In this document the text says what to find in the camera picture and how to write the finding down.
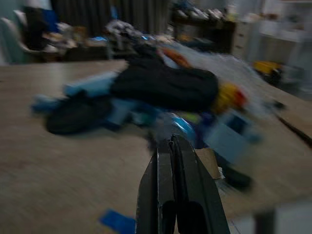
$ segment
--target yellow item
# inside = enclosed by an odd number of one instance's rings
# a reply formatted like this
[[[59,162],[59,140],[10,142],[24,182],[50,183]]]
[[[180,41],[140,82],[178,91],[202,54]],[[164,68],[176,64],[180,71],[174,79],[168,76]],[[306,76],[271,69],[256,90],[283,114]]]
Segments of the yellow item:
[[[253,63],[253,67],[257,71],[269,75],[272,70],[281,68],[281,65],[276,62],[256,61]]]
[[[221,114],[229,108],[236,107],[236,94],[239,88],[231,83],[223,83],[220,85],[219,94],[213,104],[211,111],[215,114]]]

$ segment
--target dark curtain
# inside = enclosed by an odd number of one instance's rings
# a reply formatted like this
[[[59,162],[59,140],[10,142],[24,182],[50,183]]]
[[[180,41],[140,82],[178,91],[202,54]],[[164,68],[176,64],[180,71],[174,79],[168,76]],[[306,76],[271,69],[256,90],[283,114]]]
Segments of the dark curtain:
[[[59,21],[85,26],[89,36],[100,36],[112,19],[114,6],[118,19],[143,33],[159,34],[167,29],[170,0],[51,0]]]

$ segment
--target black fabric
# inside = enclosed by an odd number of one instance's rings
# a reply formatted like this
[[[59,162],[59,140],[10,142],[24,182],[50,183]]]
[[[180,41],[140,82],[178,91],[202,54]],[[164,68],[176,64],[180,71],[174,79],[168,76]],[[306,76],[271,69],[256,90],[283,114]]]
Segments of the black fabric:
[[[42,10],[34,7],[24,7],[27,27],[24,27],[24,43],[31,50],[42,50],[48,40],[42,34],[48,31],[48,24],[44,21]]]
[[[99,125],[111,110],[109,96],[89,98],[81,91],[61,103],[48,116],[46,129],[60,135],[86,131]]]
[[[151,105],[181,111],[208,110],[218,94],[216,76],[199,69],[166,66],[156,49],[135,47],[138,56],[111,86],[118,98],[133,98]]]

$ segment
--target floor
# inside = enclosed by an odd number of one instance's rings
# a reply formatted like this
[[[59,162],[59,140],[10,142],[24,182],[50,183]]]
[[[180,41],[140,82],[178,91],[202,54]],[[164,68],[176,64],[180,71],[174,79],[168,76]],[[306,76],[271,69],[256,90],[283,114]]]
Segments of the floor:
[[[312,230],[312,199],[277,209],[276,234],[306,234]],[[254,233],[252,217],[229,223],[231,234]]]

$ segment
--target table surface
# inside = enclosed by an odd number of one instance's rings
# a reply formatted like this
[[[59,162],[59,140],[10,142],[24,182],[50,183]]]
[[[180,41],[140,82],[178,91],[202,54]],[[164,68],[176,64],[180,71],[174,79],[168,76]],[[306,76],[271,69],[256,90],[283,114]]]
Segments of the table surface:
[[[129,124],[117,133],[56,136],[30,111],[35,94],[61,97],[65,83],[125,66],[119,60],[0,67],[1,233],[103,233],[98,218],[107,209],[135,216],[151,156],[145,131]],[[259,88],[311,121],[310,103]],[[237,166],[253,188],[221,193],[229,219],[312,195],[310,148],[273,116],[256,123],[264,139]]]

